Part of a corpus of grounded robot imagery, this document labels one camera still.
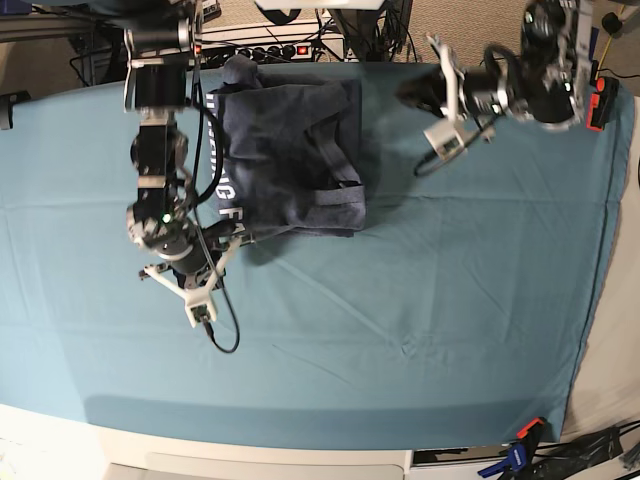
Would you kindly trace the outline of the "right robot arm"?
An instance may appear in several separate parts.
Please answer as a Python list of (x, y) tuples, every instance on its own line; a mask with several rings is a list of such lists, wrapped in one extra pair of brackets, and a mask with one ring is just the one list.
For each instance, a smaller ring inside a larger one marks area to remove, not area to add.
[(188, 139), (176, 121), (177, 114), (194, 110), (215, 137), (223, 135), (219, 120), (205, 108), (200, 84), (203, 6), (199, 1), (168, 1), (142, 20), (124, 33), (124, 106), (140, 116), (130, 149), (138, 181), (137, 199), (126, 213), (128, 235), (162, 260), (141, 272), (142, 278), (170, 271), (182, 289), (206, 284), (219, 289), (233, 223), (221, 220), (202, 228), (197, 209), (213, 194), (222, 173), (216, 171), (207, 189), (198, 192), (197, 171), (185, 165)]

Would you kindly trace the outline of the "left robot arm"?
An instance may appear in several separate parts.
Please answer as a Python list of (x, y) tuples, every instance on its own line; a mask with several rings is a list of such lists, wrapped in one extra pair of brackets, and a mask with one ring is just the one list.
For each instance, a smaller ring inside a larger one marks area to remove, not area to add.
[(582, 121), (591, 76), (591, 1), (530, 1), (522, 16), (520, 51), (491, 43), (477, 67), (428, 38), (439, 60), (430, 72), (403, 82), (404, 105), (451, 122), (512, 116), (554, 129)]

